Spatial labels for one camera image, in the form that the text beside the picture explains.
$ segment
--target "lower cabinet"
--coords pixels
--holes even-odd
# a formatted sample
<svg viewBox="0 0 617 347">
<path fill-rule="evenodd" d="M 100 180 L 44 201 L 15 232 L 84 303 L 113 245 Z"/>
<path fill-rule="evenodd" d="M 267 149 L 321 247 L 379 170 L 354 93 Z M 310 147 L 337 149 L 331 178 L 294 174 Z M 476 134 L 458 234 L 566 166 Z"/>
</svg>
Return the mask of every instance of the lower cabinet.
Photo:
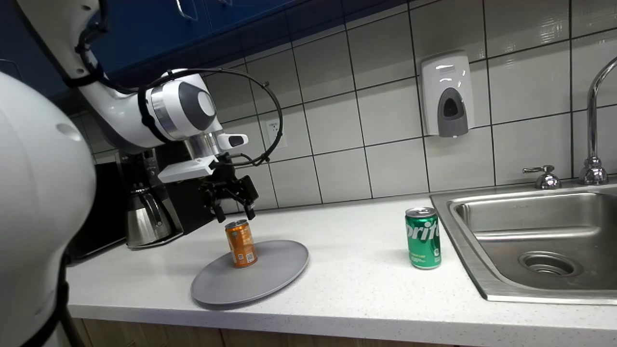
<svg viewBox="0 0 617 347">
<path fill-rule="evenodd" d="M 435 347 L 374 340 L 75 321 L 84 347 Z"/>
</svg>

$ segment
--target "drain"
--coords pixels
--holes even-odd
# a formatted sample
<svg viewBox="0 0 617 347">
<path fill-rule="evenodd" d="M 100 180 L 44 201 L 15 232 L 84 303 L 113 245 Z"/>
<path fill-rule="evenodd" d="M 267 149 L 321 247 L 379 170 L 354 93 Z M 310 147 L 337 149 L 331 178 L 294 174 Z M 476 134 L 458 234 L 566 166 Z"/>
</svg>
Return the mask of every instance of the drain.
<svg viewBox="0 0 617 347">
<path fill-rule="evenodd" d="M 526 253 L 522 265 L 547 276 L 574 276 L 578 272 L 578 267 L 572 261 L 547 251 Z"/>
</svg>

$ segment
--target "soda can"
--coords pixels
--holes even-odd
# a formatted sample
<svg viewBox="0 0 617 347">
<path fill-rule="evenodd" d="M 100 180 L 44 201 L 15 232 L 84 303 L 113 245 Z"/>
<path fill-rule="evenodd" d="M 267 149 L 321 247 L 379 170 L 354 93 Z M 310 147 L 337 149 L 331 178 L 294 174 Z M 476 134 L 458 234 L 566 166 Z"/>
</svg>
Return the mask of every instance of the soda can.
<svg viewBox="0 0 617 347">
<path fill-rule="evenodd" d="M 227 244 L 233 267 L 246 269 L 256 263 L 256 251 L 252 247 L 252 236 L 246 220 L 239 220 L 225 226 Z"/>
<path fill-rule="evenodd" d="M 414 269 L 429 271 L 441 265 L 439 222 L 429 207 L 404 211 L 408 261 Z"/>
</svg>

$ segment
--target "orange can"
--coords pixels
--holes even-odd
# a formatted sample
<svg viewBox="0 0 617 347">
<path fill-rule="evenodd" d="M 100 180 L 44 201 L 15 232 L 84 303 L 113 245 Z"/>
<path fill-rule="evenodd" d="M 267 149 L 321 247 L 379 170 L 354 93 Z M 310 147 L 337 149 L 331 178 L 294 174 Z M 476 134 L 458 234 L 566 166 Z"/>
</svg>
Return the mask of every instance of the orange can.
<svg viewBox="0 0 617 347">
<path fill-rule="evenodd" d="M 256 251 L 252 247 L 252 236 L 246 220 L 239 220 L 225 226 L 227 244 L 233 267 L 246 269 L 256 263 Z"/>
</svg>

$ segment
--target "grey round tray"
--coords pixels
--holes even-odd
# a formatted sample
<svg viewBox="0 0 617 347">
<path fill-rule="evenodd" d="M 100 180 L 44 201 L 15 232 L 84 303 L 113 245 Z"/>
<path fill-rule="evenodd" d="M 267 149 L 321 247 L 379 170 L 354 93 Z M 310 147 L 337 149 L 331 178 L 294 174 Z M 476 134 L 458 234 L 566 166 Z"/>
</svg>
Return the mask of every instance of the grey round tray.
<svg viewBox="0 0 617 347">
<path fill-rule="evenodd" d="M 262 301 L 291 286 L 308 267 L 308 249 L 296 242 L 254 244 L 258 261 L 235 269 L 231 255 L 210 263 L 192 280 L 192 301 L 208 309 L 233 309 Z"/>
</svg>

